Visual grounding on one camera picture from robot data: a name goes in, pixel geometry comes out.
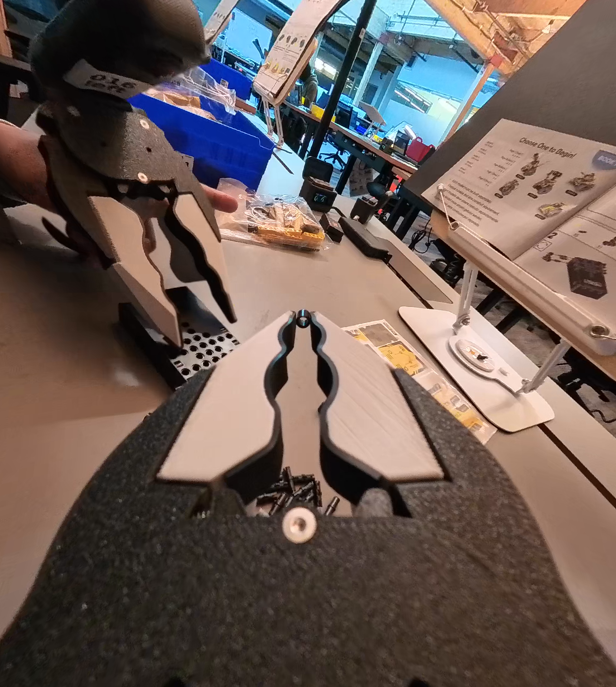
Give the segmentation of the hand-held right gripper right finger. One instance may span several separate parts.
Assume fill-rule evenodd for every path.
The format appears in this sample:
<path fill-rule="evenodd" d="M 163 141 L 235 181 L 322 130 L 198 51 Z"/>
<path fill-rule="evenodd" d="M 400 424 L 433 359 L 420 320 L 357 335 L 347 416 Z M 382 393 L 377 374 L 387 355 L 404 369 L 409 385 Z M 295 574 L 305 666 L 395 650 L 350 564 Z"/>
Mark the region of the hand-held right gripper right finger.
<path fill-rule="evenodd" d="M 319 409 L 320 464 L 349 502 L 372 488 L 401 500 L 399 487 L 440 482 L 442 465 L 406 398 L 395 369 L 322 314 L 309 315 Z"/>

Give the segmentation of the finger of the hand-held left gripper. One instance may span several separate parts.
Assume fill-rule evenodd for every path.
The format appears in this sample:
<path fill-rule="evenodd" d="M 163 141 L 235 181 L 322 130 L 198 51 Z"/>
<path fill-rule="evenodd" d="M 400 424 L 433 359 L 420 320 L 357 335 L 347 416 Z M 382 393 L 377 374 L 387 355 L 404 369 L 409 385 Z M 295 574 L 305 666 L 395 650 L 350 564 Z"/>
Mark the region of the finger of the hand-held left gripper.
<path fill-rule="evenodd" d="M 174 200 L 171 211 L 171 231 L 192 255 L 200 276 L 207 282 L 219 309 L 230 323 L 237 322 L 237 314 L 229 292 L 227 264 L 220 236 L 212 227 L 193 194 L 181 194 Z"/>
<path fill-rule="evenodd" d="M 89 196 L 111 269 L 130 293 L 132 303 L 175 347 L 182 347 L 178 313 L 165 293 L 164 280 L 144 247 L 146 230 L 138 214 L 108 196 Z"/>

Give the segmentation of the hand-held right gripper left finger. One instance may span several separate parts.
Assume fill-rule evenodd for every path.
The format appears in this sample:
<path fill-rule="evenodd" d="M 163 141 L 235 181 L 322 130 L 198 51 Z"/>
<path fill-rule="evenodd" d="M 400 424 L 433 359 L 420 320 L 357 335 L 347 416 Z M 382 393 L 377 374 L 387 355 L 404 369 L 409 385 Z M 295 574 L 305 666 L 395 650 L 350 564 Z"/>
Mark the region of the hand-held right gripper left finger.
<path fill-rule="evenodd" d="M 278 478 L 283 455 L 278 392 L 297 314 L 288 311 L 242 343 L 211 371 L 157 478 L 226 486 L 254 500 Z"/>

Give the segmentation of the black perforated battery box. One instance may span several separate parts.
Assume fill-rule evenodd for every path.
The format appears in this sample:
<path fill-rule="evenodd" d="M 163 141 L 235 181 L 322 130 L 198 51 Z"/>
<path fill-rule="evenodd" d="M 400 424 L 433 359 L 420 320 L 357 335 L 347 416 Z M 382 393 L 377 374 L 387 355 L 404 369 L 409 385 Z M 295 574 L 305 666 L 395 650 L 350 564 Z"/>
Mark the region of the black perforated battery box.
<path fill-rule="evenodd" d="M 166 293 L 178 308 L 182 348 L 168 343 L 131 303 L 119 303 L 117 314 L 126 334 L 167 386 L 175 391 L 198 372 L 212 369 L 239 345 L 239 341 L 189 288 L 169 288 Z"/>

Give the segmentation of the pile of black connector pins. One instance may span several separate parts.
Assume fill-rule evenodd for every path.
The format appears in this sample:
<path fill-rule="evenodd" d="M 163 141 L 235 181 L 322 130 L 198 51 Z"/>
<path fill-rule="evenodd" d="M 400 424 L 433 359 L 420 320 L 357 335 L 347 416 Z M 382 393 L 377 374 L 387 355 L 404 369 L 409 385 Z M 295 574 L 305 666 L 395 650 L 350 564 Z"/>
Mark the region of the pile of black connector pins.
<path fill-rule="evenodd" d="M 341 498 L 324 500 L 321 481 L 313 473 L 295 474 L 284 467 L 279 477 L 255 498 L 255 515 L 270 517 L 291 508 L 314 508 L 325 516 L 334 515 Z"/>

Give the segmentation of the person's left hand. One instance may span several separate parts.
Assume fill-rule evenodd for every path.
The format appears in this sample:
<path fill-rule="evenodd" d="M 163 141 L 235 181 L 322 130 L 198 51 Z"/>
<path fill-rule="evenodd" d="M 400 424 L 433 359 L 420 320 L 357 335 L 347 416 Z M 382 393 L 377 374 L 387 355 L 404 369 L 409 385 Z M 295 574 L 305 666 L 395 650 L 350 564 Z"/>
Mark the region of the person's left hand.
<path fill-rule="evenodd" d="M 78 253 L 83 260 L 100 267 L 102 254 L 97 246 L 74 224 L 65 208 L 55 206 L 52 195 L 48 192 L 47 164 L 39 148 L 40 135 L 23 129 L 11 133 L 14 138 L 10 137 L 4 147 L 0 145 L 0 176 L 28 203 L 62 217 L 65 220 L 64 234 L 54 227 L 47 231 L 54 240 Z M 237 201 L 230 195 L 206 185 L 202 189 L 213 210 L 233 212 L 238 207 Z M 150 219 L 164 217 L 168 202 L 142 197 L 129 201 L 128 205 L 146 221 L 144 247 L 150 253 L 155 250 L 156 245 Z"/>

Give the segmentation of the yellow grey sticker sheet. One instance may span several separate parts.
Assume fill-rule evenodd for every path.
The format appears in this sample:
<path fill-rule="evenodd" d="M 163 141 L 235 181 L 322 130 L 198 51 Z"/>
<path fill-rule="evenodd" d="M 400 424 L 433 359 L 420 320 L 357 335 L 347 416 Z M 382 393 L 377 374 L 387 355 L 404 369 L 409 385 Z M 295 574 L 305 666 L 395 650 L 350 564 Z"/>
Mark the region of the yellow grey sticker sheet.
<path fill-rule="evenodd" d="M 375 351 L 391 367 L 408 373 L 481 444 L 487 444 L 494 436 L 497 429 L 389 322 L 358 323 L 344 327 L 344 331 Z"/>

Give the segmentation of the clear bag of yellow parts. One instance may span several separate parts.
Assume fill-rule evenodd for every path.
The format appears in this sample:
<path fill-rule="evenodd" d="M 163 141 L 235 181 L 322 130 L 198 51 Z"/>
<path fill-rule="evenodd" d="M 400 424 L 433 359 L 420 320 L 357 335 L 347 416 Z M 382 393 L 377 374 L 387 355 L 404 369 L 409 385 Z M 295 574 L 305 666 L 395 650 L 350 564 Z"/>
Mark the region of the clear bag of yellow parts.
<path fill-rule="evenodd" d="M 218 190 L 238 203 L 233 212 L 216 211 L 223 240 L 307 253 L 322 252 L 333 244 L 296 195 L 260 194 L 231 178 L 221 179 Z"/>

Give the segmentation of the blue storage bin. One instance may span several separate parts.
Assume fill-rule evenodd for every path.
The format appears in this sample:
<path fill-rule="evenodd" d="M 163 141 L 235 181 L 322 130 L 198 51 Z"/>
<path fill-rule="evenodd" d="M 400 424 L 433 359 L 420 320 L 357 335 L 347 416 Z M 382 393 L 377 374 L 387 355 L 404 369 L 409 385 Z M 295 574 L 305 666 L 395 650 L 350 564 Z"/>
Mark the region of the blue storage bin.
<path fill-rule="evenodd" d="M 250 94 L 251 81 L 243 74 L 216 60 L 201 68 L 236 92 L 236 105 L 238 96 Z M 177 152 L 192 159 L 192 172 L 200 183 L 216 187 L 221 179 L 231 178 L 258 189 L 275 143 L 238 109 L 230 119 L 217 121 L 144 93 L 129 102 L 162 130 Z"/>

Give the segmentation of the clear plastic bag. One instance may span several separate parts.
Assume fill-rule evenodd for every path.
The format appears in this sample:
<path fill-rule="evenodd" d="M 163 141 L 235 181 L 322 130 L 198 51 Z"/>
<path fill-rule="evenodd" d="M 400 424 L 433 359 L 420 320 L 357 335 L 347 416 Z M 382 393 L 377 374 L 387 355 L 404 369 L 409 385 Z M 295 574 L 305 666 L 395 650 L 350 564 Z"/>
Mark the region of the clear plastic bag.
<path fill-rule="evenodd" d="M 230 119 L 237 113 L 236 92 L 216 81 L 201 67 L 194 67 L 150 87 L 144 95 L 217 121 Z"/>

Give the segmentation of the white book stand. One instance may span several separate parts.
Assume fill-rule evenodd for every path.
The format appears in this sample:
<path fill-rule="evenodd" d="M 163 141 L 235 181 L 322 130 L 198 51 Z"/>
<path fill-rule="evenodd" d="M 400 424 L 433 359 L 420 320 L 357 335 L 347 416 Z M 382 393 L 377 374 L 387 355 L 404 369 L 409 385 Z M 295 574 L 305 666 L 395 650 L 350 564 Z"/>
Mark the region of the white book stand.
<path fill-rule="evenodd" d="M 488 267 L 477 265 L 477 251 L 450 236 L 446 216 L 422 197 L 434 181 L 480 143 L 502 119 L 616 147 L 616 1 L 586 1 L 469 122 L 424 162 L 407 188 L 432 206 L 435 233 L 465 259 L 465 276 L 456 314 L 401 307 L 399 315 L 486 419 L 504 432 L 546 423 L 554 411 L 537 391 L 570 348 L 600 370 L 616 363 L 616 353 L 601 355 L 576 342 L 560 319 L 533 298 L 518 294 Z M 471 298 L 482 273 L 556 333 L 560 342 L 534 374 L 520 373 L 498 352 L 479 325 L 471 322 Z M 473 351 L 491 362 L 475 360 Z M 498 368 L 509 371 L 501 375 Z M 613 369 L 607 374 L 616 380 Z"/>

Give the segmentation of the wooden background book stand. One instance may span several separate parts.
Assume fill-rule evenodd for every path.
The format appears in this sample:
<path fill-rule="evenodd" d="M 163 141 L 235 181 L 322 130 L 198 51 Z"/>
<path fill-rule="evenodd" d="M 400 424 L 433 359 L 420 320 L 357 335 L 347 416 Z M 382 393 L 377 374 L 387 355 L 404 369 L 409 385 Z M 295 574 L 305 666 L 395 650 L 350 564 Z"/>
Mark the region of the wooden background book stand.
<path fill-rule="evenodd" d="M 214 11 L 204 25 L 204 37 L 211 46 L 229 23 L 238 1 L 218 1 Z"/>
<path fill-rule="evenodd" d="M 253 80 L 261 98 L 268 137 L 282 148 L 285 142 L 280 105 L 294 88 L 317 49 L 317 34 L 345 1 L 301 1 L 292 12 Z"/>

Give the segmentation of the black flat power bank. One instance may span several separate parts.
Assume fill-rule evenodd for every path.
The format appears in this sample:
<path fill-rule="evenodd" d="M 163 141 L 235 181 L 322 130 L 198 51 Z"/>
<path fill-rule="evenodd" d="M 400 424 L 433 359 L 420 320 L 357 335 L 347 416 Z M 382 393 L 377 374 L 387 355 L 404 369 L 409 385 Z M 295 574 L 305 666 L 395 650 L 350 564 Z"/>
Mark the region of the black flat power bank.
<path fill-rule="evenodd" d="M 342 216 L 339 218 L 339 224 L 344 236 L 361 254 L 366 258 L 389 264 L 392 259 L 392 247 L 387 240 L 374 236 L 357 220 Z"/>

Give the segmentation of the black pole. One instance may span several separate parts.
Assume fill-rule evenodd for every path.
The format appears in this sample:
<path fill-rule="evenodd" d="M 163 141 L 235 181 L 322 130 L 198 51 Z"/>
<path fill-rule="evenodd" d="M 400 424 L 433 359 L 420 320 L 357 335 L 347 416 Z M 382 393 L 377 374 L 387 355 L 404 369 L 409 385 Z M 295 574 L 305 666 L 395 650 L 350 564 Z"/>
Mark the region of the black pole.
<path fill-rule="evenodd" d="M 321 117 L 320 124 L 318 125 L 312 137 L 312 145 L 309 151 L 310 157 L 318 157 L 318 155 L 320 154 L 322 143 L 324 142 L 326 133 L 330 129 L 332 117 L 335 115 L 339 103 L 339 98 L 343 93 L 348 76 L 350 74 L 351 69 L 353 68 L 357 53 L 362 45 L 366 29 L 368 27 L 376 4 L 377 1 L 364 1 L 364 4 L 362 5 L 362 9 L 357 17 L 351 38 L 346 48 L 344 59 L 339 68 L 338 76 L 333 91 L 330 94 L 329 100 L 324 109 L 324 113 Z"/>

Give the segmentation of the instruction booklet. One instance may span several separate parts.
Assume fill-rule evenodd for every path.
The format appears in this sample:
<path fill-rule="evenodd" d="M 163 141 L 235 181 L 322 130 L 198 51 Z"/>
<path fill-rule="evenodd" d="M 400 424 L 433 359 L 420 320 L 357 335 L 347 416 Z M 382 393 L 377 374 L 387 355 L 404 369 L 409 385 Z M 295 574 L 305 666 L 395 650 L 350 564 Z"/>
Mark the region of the instruction booklet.
<path fill-rule="evenodd" d="M 616 353 L 616 147 L 502 119 L 422 193 L 576 342 Z"/>

